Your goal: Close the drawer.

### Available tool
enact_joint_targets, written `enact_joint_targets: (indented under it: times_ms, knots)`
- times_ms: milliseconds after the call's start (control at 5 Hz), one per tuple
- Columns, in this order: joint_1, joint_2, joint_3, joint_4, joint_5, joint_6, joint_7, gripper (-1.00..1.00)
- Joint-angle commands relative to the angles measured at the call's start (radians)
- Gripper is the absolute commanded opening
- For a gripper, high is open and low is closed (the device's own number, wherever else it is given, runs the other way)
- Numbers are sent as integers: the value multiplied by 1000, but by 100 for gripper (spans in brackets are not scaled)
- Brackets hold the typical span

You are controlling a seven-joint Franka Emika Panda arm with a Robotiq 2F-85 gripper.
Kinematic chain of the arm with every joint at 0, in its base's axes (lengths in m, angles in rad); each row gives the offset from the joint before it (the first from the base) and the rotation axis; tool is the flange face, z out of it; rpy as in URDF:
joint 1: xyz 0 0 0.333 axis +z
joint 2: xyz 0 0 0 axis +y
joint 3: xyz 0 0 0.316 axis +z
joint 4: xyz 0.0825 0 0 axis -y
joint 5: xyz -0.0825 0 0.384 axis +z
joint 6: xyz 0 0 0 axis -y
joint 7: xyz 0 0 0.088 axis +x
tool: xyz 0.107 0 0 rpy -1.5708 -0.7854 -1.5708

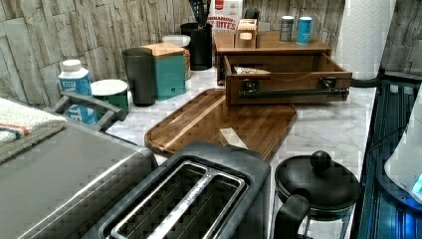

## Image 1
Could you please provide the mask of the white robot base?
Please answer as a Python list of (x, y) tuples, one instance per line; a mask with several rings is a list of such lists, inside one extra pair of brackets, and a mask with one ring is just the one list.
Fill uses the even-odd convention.
[(377, 171), (383, 189), (396, 201), (421, 212), (422, 96), (418, 91), (409, 123), (393, 153)]

